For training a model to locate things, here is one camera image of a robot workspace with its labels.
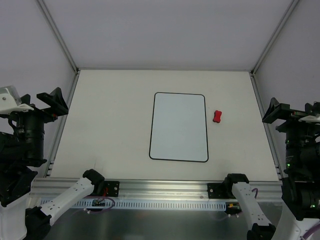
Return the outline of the aluminium frame post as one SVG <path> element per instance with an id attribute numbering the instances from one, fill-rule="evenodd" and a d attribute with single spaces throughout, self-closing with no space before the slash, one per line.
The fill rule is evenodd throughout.
<path id="1" fill-rule="evenodd" d="M 271 37 L 267 41 L 266 46 L 264 47 L 262 53 L 260 54 L 258 60 L 256 61 L 254 67 L 250 71 L 252 75 L 255 75 L 262 63 L 264 62 L 265 58 L 267 57 L 268 53 L 270 52 L 271 48 L 275 44 L 276 40 L 278 39 L 279 35 L 281 34 L 282 30 L 284 29 L 286 23 L 288 22 L 289 18 L 293 14 L 294 10 L 296 9 L 297 5 L 300 3 L 300 0 L 291 0 L 288 7 L 286 8 L 284 14 L 280 18 L 278 24 L 276 25 L 274 31 L 271 34 Z"/>
<path id="2" fill-rule="evenodd" d="M 74 60 L 74 58 L 72 57 L 72 54 L 65 42 L 65 40 L 63 39 L 63 36 L 61 35 L 61 32 L 46 4 L 46 2 L 44 0 L 36 0 L 35 1 L 36 4 L 39 7 L 39 10 L 41 11 L 45 21 L 48 24 L 48 27 L 50 28 L 54 38 L 56 39 L 60 49 L 62 50 L 64 56 L 66 57 L 72 71 L 77 74 L 79 71 L 79 68 Z"/>

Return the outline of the left aluminium table edge rail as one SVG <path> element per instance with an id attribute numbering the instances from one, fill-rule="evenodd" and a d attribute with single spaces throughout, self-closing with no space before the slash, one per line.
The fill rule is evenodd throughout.
<path id="1" fill-rule="evenodd" d="M 68 108 L 71 107 L 72 99 L 73 99 L 75 89 L 76 89 L 76 86 L 78 83 L 80 72 L 81 71 L 78 70 L 75 73 L 75 75 L 72 79 L 71 85 L 70 85 L 70 89 L 68 90 L 66 95 L 63 95 L 65 103 L 67 104 Z M 51 147 L 49 149 L 47 162 L 44 164 L 44 166 L 41 167 L 43 173 L 39 174 L 40 177 L 46 178 L 46 177 L 51 176 L 51 171 L 53 169 L 53 165 L 54 165 L 54 162 L 56 159 L 56 155 L 57 155 L 58 148 L 59 148 L 59 145 L 61 142 L 61 138 L 62 138 L 63 131 L 65 128 L 65 124 L 67 121 L 67 117 L 68 117 L 67 115 L 64 115 L 64 116 L 59 117 L 57 120 L 57 128 L 56 128 L 56 131 L 53 136 Z"/>

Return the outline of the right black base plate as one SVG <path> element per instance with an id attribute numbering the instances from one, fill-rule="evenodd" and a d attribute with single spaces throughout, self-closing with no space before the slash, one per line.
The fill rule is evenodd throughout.
<path id="1" fill-rule="evenodd" d="M 209 199 L 227 199 L 228 198 L 225 185 L 222 182 L 208 183 L 207 195 Z"/>

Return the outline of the left aluminium frame post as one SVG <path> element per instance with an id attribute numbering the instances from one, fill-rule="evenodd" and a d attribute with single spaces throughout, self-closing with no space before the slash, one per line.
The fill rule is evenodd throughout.
<path id="1" fill-rule="evenodd" d="M 61 32 L 46 4 L 46 2 L 44 0 L 36 0 L 35 1 L 36 4 L 39 7 L 39 10 L 41 11 L 45 21 L 48 24 L 48 27 L 50 28 L 54 38 L 56 39 L 60 49 L 62 50 L 64 56 L 66 57 L 72 71 L 77 74 L 79 71 L 79 68 L 74 60 L 74 58 L 72 57 L 72 54 L 65 42 L 65 40 L 63 39 L 63 36 L 61 35 Z"/>

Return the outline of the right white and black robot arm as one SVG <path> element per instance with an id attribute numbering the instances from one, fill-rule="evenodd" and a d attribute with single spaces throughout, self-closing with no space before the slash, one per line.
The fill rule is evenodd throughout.
<path id="1" fill-rule="evenodd" d="M 320 229 L 320 104 L 306 103 L 304 110 L 270 100 L 263 123 L 283 123 L 275 129 L 286 135 L 282 179 L 282 212 L 274 226 L 254 197 L 245 174 L 229 173 L 223 192 L 239 203 L 248 227 L 248 240 L 308 240 Z"/>

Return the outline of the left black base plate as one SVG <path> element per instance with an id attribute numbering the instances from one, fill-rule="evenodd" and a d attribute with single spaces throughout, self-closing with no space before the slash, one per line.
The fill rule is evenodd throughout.
<path id="1" fill-rule="evenodd" d="M 103 183 L 103 196 L 110 198 L 117 198 L 120 191 L 120 182 L 113 180 L 105 180 Z"/>

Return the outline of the white whiteboard with black rim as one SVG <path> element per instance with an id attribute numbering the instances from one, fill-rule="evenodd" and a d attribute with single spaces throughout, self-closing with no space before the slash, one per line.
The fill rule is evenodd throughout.
<path id="1" fill-rule="evenodd" d="M 149 157 L 206 163 L 209 160 L 206 99 L 202 94 L 154 94 Z"/>

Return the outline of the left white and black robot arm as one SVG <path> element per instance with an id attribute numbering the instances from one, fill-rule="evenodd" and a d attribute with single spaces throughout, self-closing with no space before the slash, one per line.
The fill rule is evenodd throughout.
<path id="1" fill-rule="evenodd" d="M 37 168 L 46 163 L 45 124 L 69 112 L 59 87 L 51 93 L 39 93 L 37 98 L 47 107 L 37 108 L 28 94 L 20 96 L 14 86 L 0 90 L 0 116 L 13 130 L 11 134 L 0 134 L 0 237 L 3 240 L 42 240 L 76 202 L 104 191 L 104 177 L 89 169 L 50 202 L 27 207 Z"/>

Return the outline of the aluminium table edge rail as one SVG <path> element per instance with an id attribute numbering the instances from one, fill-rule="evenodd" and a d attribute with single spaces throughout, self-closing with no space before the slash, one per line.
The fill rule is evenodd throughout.
<path id="1" fill-rule="evenodd" d="M 255 79 L 255 76 L 251 72 L 249 72 L 249 76 L 250 76 L 252 88 L 253 88 L 253 91 L 255 94 L 255 98 L 256 98 L 256 101 L 258 104 L 259 112 L 260 112 L 261 118 L 263 118 L 265 116 L 266 111 L 264 109 L 263 101 L 262 101 L 262 98 L 261 98 L 261 95 L 260 95 L 260 92 L 258 89 L 258 84 Z M 280 181 L 282 181 L 284 178 L 284 172 L 283 172 L 283 169 L 281 166 L 281 159 L 279 158 L 278 150 L 276 148 L 273 134 L 271 131 L 271 125 L 264 123 L 264 122 L 262 124 L 263 124 L 264 130 L 265 130 L 265 134 L 267 137 L 268 145 L 269 145 L 270 152 L 271 152 L 271 155 L 273 158 L 273 162 L 274 162 L 274 166 L 275 166 L 275 169 L 277 172 L 278 179 Z"/>
<path id="2" fill-rule="evenodd" d="M 66 95 L 63 95 L 65 103 L 67 104 L 68 108 L 71 107 L 72 99 L 73 99 L 75 89 L 76 89 L 76 86 L 78 83 L 80 72 L 81 71 L 78 70 L 75 73 L 75 75 L 72 79 L 71 85 L 70 85 L 70 89 L 68 90 Z M 46 178 L 46 177 L 51 176 L 51 171 L 53 169 L 53 165 L 54 165 L 54 162 L 56 159 L 56 155 L 57 155 L 58 148 L 59 148 L 59 145 L 61 142 L 61 138 L 62 138 L 63 131 L 65 128 L 65 124 L 67 121 L 67 117 L 68 117 L 67 115 L 64 115 L 64 116 L 59 117 L 57 120 L 57 128 L 56 128 L 56 131 L 53 136 L 51 147 L 49 149 L 47 162 L 44 164 L 44 166 L 41 167 L 43 173 L 39 174 L 40 177 Z"/>

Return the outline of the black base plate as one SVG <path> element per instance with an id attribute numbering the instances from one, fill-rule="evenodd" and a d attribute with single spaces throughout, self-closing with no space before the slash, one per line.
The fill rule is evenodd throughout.
<path id="1" fill-rule="evenodd" d="M 120 182 L 113 180 L 105 180 L 103 183 L 103 196 L 110 198 L 117 198 L 120 191 Z"/>
<path id="2" fill-rule="evenodd" d="M 209 199 L 227 199 L 228 198 L 225 185 L 222 182 L 208 183 L 207 195 Z"/>

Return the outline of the red and black whiteboard eraser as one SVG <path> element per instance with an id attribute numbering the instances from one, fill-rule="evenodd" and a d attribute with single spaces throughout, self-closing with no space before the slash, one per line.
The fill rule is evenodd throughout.
<path id="1" fill-rule="evenodd" d="M 220 122 L 221 122 L 221 119 L 222 119 L 222 114 L 223 114 L 222 111 L 220 111 L 220 110 L 215 110 L 212 121 L 213 121 L 214 123 L 217 123 L 217 124 L 220 123 Z"/>

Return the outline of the right aluminium frame post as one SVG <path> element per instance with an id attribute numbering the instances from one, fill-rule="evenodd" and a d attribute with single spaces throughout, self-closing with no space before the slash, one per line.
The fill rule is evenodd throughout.
<path id="1" fill-rule="evenodd" d="M 288 7 L 286 8 L 284 14 L 280 18 L 278 24 L 276 25 L 274 31 L 271 34 L 271 37 L 267 41 L 266 46 L 264 47 L 262 53 L 260 54 L 258 60 L 256 61 L 254 67 L 250 71 L 252 75 L 255 75 L 262 63 L 264 62 L 265 58 L 267 57 L 268 53 L 270 52 L 271 48 L 275 44 L 276 40 L 278 39 L 279 35 L 281 34 L 282 30 L 284 29 L 286 23 L 288 22 L 289 18 L 293 14 L 294 10 L 296 9 L 297 5 L 300 3 L 300 0 L 291 0 Z"/>

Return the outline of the aluminium mounting rail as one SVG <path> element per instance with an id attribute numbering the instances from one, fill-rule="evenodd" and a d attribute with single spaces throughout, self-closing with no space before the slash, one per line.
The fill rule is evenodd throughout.
<path id="1" fill-rule="evenodd" d="M 56 197 L 78 181 L 77 178 L 36 178 L 30 196 L 32 198 Z M 258 189 L 260 202 L 280 202 L 281 181 L 251 181 L 250 186 Z M 119 199 L 164 200 L 164 201 L 207 201 L 206 181 L 177 180 L 119 180 Z"/>

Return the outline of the right aluminium table edge rail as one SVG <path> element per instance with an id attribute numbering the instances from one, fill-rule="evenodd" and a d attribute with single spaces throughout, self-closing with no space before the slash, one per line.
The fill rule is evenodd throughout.
<path id="1" fill-rule="evenodd" d="M 250 76 L 252 88 L 253 88 L 253 91 L 255 94 L 255 98 L 256 98 L 256 101 L 258 104 L 259 112 L 260 112 L 261 118 L 263 118 L 265 116 L 266 111 L 264 109 L 263 101 L 262 101 L 262 98 L 261 98 L 261 95 L 260 95 L 260 92 L 258 89 L 258 84 L 255 79 L 255 76 L 251 72 L 249 72 L 249 76 Z M 282 181 L 284 178 L 284 172 L 283 172 L 283 169 L 281 166 L 281 159 L 279 158 L 278 150 L 276 148 L 273 134 L 271 131 L 271 125 L 264 123 L 264 122 L 262 124 L 263 124 L 264 130 L 265 130 L 265 134 L 267 137 L 268 145 L 269 145 L 270 152 L 271 152 L 271 155 L 273 158 L 273 162 L 274 162 L 274 166 L 275 166 L 275 169 L 277 172 L 278 179 L 280 181 Z"/>

